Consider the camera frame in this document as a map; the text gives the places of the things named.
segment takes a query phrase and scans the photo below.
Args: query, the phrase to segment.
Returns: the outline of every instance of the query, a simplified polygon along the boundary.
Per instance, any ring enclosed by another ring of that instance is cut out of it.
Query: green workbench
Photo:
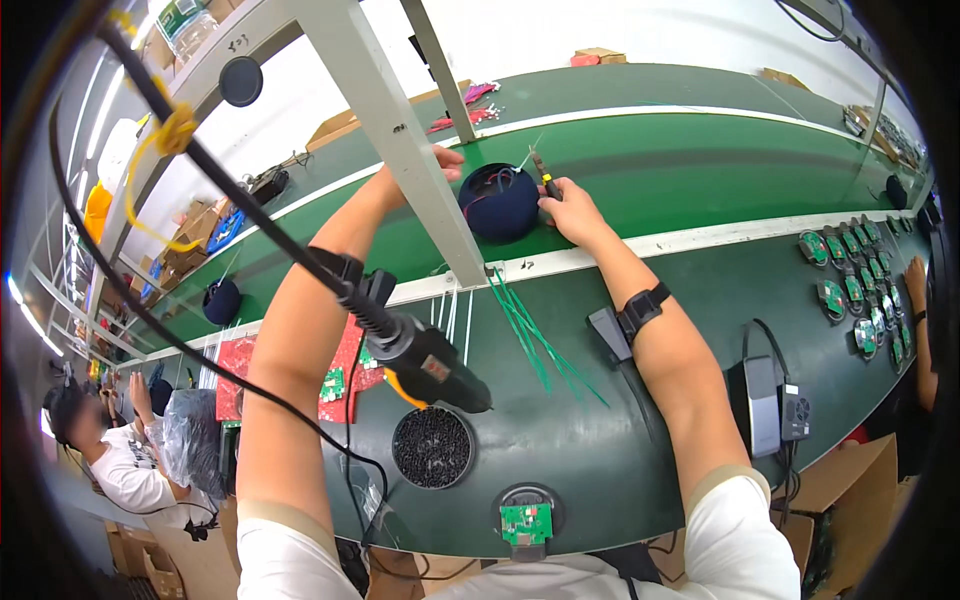
[[[919,234],[894,241],[886,225],[880,229],[897,274],[914,254],[928,256]],[[700,329],[722,369],[740,361],[744,323],[756,317],[770,325],[792,379],[806,385],[812,403],[811,437],[799,444],[797,457],[805,468],[866,419],[899,376],[892,366],[889,342],[868,363],[855,351],[853,317],[830,325],[818,306],[815,284],[825,276],[840,278],[832,267],[821,271],[807,264],[796,241],[794,236],[770,238],[658,256],[647,263]],[[901,275],[896,282],[907,303],[905,314],[912,315]],[[584,317],[610,302],[599,272],[588,269],[541,277],[512,287],[547,341],[611,407],[583,386],[578,400],[541,348],[540,358],[553,387],[548,396],[492,291],[477,291],[468,365],[490,386],[494,410],[464,415],[478,445],[468,476],[442,491],[424,491],[406,483],[391,458],[390,439],[410,405],[385,384],[358,397],[351,447],[383,464],[390,485],[390,511],[373,542],[432,554],[509,556],[509,546],[492,528],[492,502],[501,490],[527,481],[554,489],[566,507],[566,525],[548,544],[551,554],[619,546],[683,527],[676,470],[662,418],[655,414],[656,441],[652,442],[623,377],[608,369],[590,343]],[[462,293],[455,327],[458,348],[464,343],[466,300]],[[429,321],[429,300],[402,308]],[[758,331],[752,335],[750,350],[751,355],[771,353]],[[344,442],[343,425],[324,422],[323,427]],[[359,539],[343,477],[343,457],[325,446],[324,458],[336,534]],[[782,480],[772,457],[755,461],[755,467],[772,486]],[[366,472],[382,491],[375,470],[356,461],[351,468],[354,485],[366,488]]]
[[[483,122],[480,129],[575,110],[658,104],[744,108],[793,118],[798,118],[798,111],[819,125],[843,127],[840,106],[816,94],[702,67],[595,65],[518,75],[501,84],[492,95],[505,108],[501,119]],[[443,104],[435,98],[414,109],[427,124],[443,113]],[[488,162],[521,162],[527,146],[541,133],[540,153],[553,174],[583,185],[624,238],[756,219],[890,208],[882,192],[886,178],[894,172],[911,177],[883,154],[828,132],[699,113],[606,117],[481,139],[460,149],[467,158],[465,173]],[[451,135],[453,130],[437,132],[430,139]],[[291,167],[287,189],[265,208],[275,213],[378,161],[362,130],[347,134],[314,152],[305,167]],[[362,182],[322,196],[277,222],[306,243]],[[456,191],[459,184],[453,187]],[[506,246],[480,243],[488,261],[568,247],[549,228]],[[426,276],[442,262],[413,211],[404,208],[378,232],[368,266],[386,269],[402,282]],[[229,268],[247,294],[238,318],[242,323],[262,319],[290,265],[273,242],[256,231],[185,279],[154,312],[183,339],[215,331],[199,306],[205,286]],[[176,307],[172,300],[195,310]],[[143,323],[134,331],[156,348],[167,346]]]

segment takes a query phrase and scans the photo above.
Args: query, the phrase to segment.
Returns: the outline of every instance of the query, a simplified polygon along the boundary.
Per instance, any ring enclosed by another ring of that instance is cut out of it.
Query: white t-shirt
[[[751,477],[734,476],[717,485],[687,520],[684,559],[689,583],[673,590],[634,581],[639,599],[799,600],[800,570],[768,511],[764,490]],[[360,598],[336,554],[331,556],[315,539],[287,525],[241,515],[237,549],[243,566],[238,598]],[[496,564],[428,598],[629,600],[630,593],[613,567],[595,557],[570,555],[540,563]]]
[[[190,519],[195,525],[210,521],[210,511],[197,506],[178,506],[170,484],[156,468],[154,447],[136,432],[133,423],[108,429],[100,441],[107,445],[107,451],[90,465],[90,470],[107,497],[121,508],[132,513],[146,513],[175,507],[156,513],[154,522],[181,529]],[[191,488],[182,502],[216,510],[206,494],[196,488]]]

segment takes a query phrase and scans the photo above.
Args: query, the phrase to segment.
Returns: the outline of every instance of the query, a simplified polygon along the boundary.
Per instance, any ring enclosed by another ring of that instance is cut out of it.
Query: white edge strip
[[[795,119],[793,117],[783,116],[779,114],[772,114],[769,112],[758,112],[756,110],[746,110],[743,108],[723,108],[723,107],[684,107],[684,106],[650,106],[650,107],[613,107],[613,108],[593,108],[590,110],[576,110],[574,112],[563,112],[561,114],[550,114],[542,117],[535,117],[533,119],[526,119],[524,121],[516,121],[514,123],[505,123],[503,125],[496,125],[493,127],[487,127],[476,132],[477,138],[493,137],[495,135],[501,135],[503,133],[510,132],[519,132],[522,130],[531,129],[534,127],[542,127],[544,125],[554,125],[557,123],[567,123],[570,121],[583,121],[586,119],[598,119],[602,117],[615,117],[615,116],[629,116],[629,115],[638,115],[638,114],[719,114],[727,116],[738,116],[738,117],[747,117],[752,119],[762,119],[765,121],[777,121],[780,123],[786,123],[789,125],[798,125],[800,127],[806,127],[809,129],[817,130],[818,132],[831,133],[833,135],[838,135],[844,137],[851,141],[857,142],[861,145],[866,145],[859,137],[851,135],[847,132],[841,132],[833,128],[827,127],[826,125],[820,125],[819,123],[811,123],[810,121],[804,121],[801,119]],[[450,148],[460,144],[460,137],[453,136],[445,140],[437,142],[437,145],[443,146],[444,148]],[[882,153],[883,150],[875,145],[871,145],[871,148],[877,152]],[[383,162],[378,162],[374,165],[371,165],[365,169],[361,169],[356,173],[347,175],[344,178],[340,178],[332,183],[325,185],[324,187],[318,189],[315,192],[307,194],[303,198],[290,203],[274,214],[270,216],[272,221],[276,221],[280,217],[290,214],[291,212],[301,208],[307,204],[310,204],[314,200],[325,196],[331,192],[334,192],[341,187],[350,185],[356,181],[373,175],[380,170],[380,167],[383,166]],[[223,246],[220,250],[216,251],[214,254],[209,256],[197,269],[194,269],[188,273],[183,279],[187,279],[197,271],[199,271],[207,262],[212,260],[220,252],[225,252],[226,250],[232,248],[234,245],[239,244],[247,237],[253,235],[256,231],[260,231],[259,227],[251,227],[246,231],[241,232],[235,238],[230,240],[230,242]]]
[[[909,210],[868,210],[860,214],[866,214],[867,218],[878,223],[886,221],[888,215],[895,217],[912,216]],[[851,217],[859,218],[860,214],[831,212],[800,217],[779,217],[776,219],[745,221],[742,223],[730,223],[704,228],[641,235],[639,237],[625,239],[624,242],[626,242],[634,254],[640,258],[648,258],[650,256],[672,254],[674,252],[687,252],[726,246],[728,244],[737,244],[740,242],[749,242],[751,240],[768,237],[790,235],[800,233],[807,229],[819,231],[827,225],[837,227],[841,221],[849,221]],[[501,276],[503,280],[510,283],[537,277],[558,275],[570,271],[579,271],[596,266],[593,258],[579,248],[544,252],[542,254],[534,254],[533,256],[487,264],[488,266],[495,266],[497,269],[502,268]],[[406,283],[398,284],[391,294],[390,299],[387,301],[387,306],[398,306],[410,302],[436,298],[457,287],[457,280],[452,272],[407,281]],[[480,285],[473,288],[459,287],[459,289],[469,290],[482,289],[485,287],[489,286]],[[253,321],[235,327],[226,332],[226,339],[253,335],[260,330],[262,323],[263,320]],[[224,339],[223,336],[223,331],[215,331],[209,335],[190,340],[186,344],[193,349],[203,349],[207,346],[217,344],[221,339]],[[120,365],[120,369],[132,367],[141,362],[176,356],[177,354],[180,354],[180,351],[176,348],[165,348],[148,354],[146,361],[136,359],[129,360]]]

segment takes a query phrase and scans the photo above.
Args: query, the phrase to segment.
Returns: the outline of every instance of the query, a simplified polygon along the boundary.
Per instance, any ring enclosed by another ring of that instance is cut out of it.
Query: white wall
[[[629,62],[689,64],[755,73],[770,67],[795,75],[838,104],[871,105],[879,81],[853,50],[824,42],[791,21],[773,0],[423,0],[457,80],[495,80],[569,65],[574,50],[611,48]],[[398,0],[361,7],[404,91],[435,87],[407,37],[413,33]],[[814,29],[817,26],[800,17]],[[260,98],[247,108],[221,104],[197,136],[240,179],[302,151],[326,118],[348,108],[305,37],[263,65]],[[884,112],[920,139],[920,128],[888,90]],[[219,192],[187,158],[176,158],[141,212],[172,235],[172,217],[192,194]],[[134,231],[125,251],[156,255],[162,245]]]

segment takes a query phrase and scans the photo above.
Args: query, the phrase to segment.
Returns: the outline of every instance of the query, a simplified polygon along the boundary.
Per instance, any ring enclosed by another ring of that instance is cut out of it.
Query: black plastic pellets
[[[394,462],[407,481],[438,490],[469,467],[473,441],[460,418],[444,408],[408,413],[394,432]]]

